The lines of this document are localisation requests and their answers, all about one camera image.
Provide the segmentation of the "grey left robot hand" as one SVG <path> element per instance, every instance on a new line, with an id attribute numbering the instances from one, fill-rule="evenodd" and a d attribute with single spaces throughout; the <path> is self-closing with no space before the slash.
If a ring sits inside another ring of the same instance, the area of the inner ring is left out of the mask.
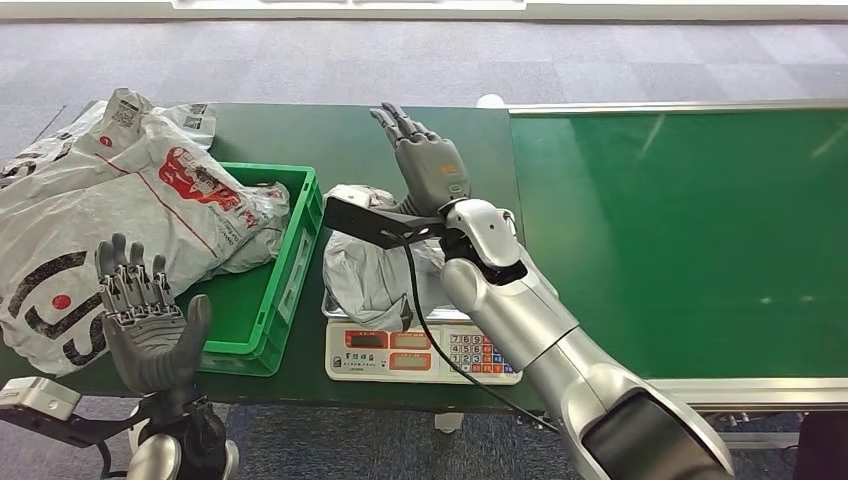
<path id="1" fill-rule="evenodd" d="M 133 392 L 150 394 L 192 385 L 213 320 L 205 294 L 186 310 L 175 300 L 166 258 L 151 266 L 144 245 L 115 233 L 98 245 L 95 266 L 105 308 L 104 336 L 116 369 Z"/>

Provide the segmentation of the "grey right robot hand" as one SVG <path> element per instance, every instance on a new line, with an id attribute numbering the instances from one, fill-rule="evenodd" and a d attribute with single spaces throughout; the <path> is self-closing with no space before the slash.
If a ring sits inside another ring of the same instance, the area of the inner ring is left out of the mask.
<path id="1" fill-rule="evenodd" d="M 470 196 L 467 169 L 451 140 L 388 102 L 369 114 L 384 130 L 407 186 L 406 196 L 393 212 L 435 217 L 446 205 Z"/>

